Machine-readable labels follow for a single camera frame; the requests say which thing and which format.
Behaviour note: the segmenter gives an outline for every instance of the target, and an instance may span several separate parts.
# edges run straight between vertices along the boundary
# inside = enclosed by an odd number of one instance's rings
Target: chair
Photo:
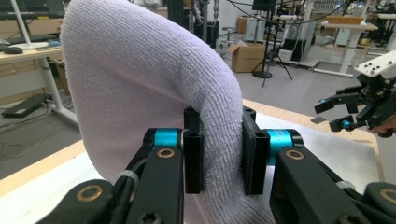
[[[234,27],[223,27],[222,30],[227,31],[227,39],[226,40],[221,40],[220,42],[220,48],[223,48],[223,44],[227,44],[228,46],[231,45],[231,43],[235,43],[235,41],[230,40],[230,32],[235,32]]]

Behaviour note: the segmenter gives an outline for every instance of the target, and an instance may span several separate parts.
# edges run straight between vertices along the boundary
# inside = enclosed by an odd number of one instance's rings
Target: knitted fabric
[[[82,139],[94,167],[115,182],[148,128],[182,128],[200,113],[208,223],[272,222],[264,196],[247,197],[241,173],[242,96],[228,65],[206,43],[126,0],[73,0],[61,40]]]

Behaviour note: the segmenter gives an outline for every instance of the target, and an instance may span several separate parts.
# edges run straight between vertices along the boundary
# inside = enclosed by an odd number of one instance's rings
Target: floor
[[[226,49],[216,49],[216,51],[223,56],[226,63],[231,64],[232,55],[227,53]],[[326,49],[323,46],[313,46],[308,57],[341,62],[342,51],[333,48]],[[354,64],[370,59],[373,59],[373,57],[360,52]],[[336,70],[339,65],[320,63],[318,67]],[[235,76],[239,81],[245,99],[311,117],[317,116],[314,104],[319,99],[334,95],[336,90],[359,84],[355,78],[315,73],[306,67],[288,65],[287,69],[290,71],[293,80],[290,80],[284,68],[278,65],[270,66],[269,72],[273,74],[273,77],[265,79],[264,87],[262,87],[263,79],[256,78],[250,73],[235,73]],[[352,68],[349,68],[349,72],[354,75],[358,74]],[[392,72],[387,71],[383,76],[391,77],[394,74]],[[71,107],[70,97],[62,92],[61,96],[64,104]],[[320,115],[327,120],[339,119],[347,115],[347,110],[343,105],[339,105],[335,109]],[[50,113],[45,108],[37,110],[32,116],[37,118],[7,127],[4,126],[20,120],[0,118],[0,150],[2,151],[0,154],[0,178],[11,175],[81,139],[76,125],[64,120],[59,115]],[[394,165],[396,138],[378,138],[378,144],[386,180],[396,184],[396,176],[394,175],[396,171]]]

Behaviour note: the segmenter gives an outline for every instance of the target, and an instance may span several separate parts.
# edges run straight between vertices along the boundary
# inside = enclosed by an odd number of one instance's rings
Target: keyboard
[[[58,36],[56,35],[29,35],[30,41],[33,42],[47,42],[48,40],[51,39],[58,39]],[[26,40],[24,39],[23,36],[21,37],[13,37],[6,39],[7,42],[11,45],[15,44],[23,44],[26,43]]]

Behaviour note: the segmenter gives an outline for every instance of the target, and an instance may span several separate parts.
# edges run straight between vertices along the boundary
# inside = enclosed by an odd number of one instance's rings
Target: computer monitor
[[[252,10],[274,11],[276,0],[254,0]]]
[[[56,19],[64,17],[63,0],[16,0],[21,16],[25,20]],[[16,20],[10,0],[0,0],[0,20]]]

